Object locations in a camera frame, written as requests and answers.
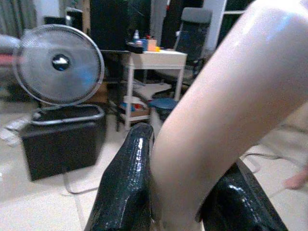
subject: black storage box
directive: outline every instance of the black storage box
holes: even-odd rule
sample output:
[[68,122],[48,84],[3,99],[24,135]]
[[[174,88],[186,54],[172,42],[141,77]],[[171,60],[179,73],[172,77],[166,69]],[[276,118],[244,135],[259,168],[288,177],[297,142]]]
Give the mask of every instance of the black storage box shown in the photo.
[[31,180],[94,165],[105,125],[104,112],[95,105],[35,112],[20,132]]

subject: white side table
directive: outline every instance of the white side table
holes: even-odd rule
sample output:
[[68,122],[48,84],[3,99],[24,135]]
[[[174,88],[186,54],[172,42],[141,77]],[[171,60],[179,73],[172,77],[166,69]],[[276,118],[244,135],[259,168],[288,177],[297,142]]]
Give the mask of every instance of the white side table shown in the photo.
[[130,129],[130,122],[141,119],[148,119],[149,116],[142,116],[142,118],[130,117],[131,115],[131,97],[133,94],[133,81],[135,70],[179,70],[179,77],[174,99],[180,100],[180,91],[183,82],[184,68],[186,64],[187,54],[177,51],[145,51],[143,54],[123,54],[122,65],[128,69],[128,83],[127,83],[127,96],[128,102],[125,114],[125,130]]

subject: blue lid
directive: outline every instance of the blue lid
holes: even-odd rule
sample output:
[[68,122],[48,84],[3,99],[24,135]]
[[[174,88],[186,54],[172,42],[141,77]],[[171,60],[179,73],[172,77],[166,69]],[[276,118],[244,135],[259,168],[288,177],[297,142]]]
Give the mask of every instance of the blue lid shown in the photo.
[[150,107],[157,107],[161,109],[173,109],[177,105],[177,101],[172,98],[160,98],[150,101]]

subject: floor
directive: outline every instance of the floor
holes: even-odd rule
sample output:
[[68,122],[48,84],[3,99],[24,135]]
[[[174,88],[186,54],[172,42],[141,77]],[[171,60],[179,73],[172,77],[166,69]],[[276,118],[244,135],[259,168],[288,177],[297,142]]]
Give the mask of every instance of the floor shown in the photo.
[[[30,110],[32,106],[23,107]],[[23,116],[6,111],[0,114],[1,125]],[[107,138],[97,164],[68,174],[73,191],[97,187],[101,176],[124,141],[124,133],[115,131],[115,116],[107,117]],[[304,163],[308,158],[308,136],[288,130],[275,130],[264,140],[275,144],[285,155]],[[89,217],[96,191],[69,195],[61,175],[30,182],[22,146],[8,146],[0,140],[0,230],[1,231],[82,231]],[[270,154],[263,146],[251,152]],[[308,187],[291,191],[283,188],[284,179],[299,168],[289,161],[269,160],[255,156],[244,162],[254,171],[254,160],[260,164],[255,174],[277,212],[290,231],[308,230]]]

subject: fan grille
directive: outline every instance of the fan grille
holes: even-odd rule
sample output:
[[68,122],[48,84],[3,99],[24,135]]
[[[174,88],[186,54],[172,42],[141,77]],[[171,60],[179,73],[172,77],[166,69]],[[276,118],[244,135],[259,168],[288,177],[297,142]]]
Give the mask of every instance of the fan grille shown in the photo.
[[72,27],[45,25],[31,30],[22,38],[15,57],[19,83],[33,97],[49,104],[81,103],[103,80],[99,49]]

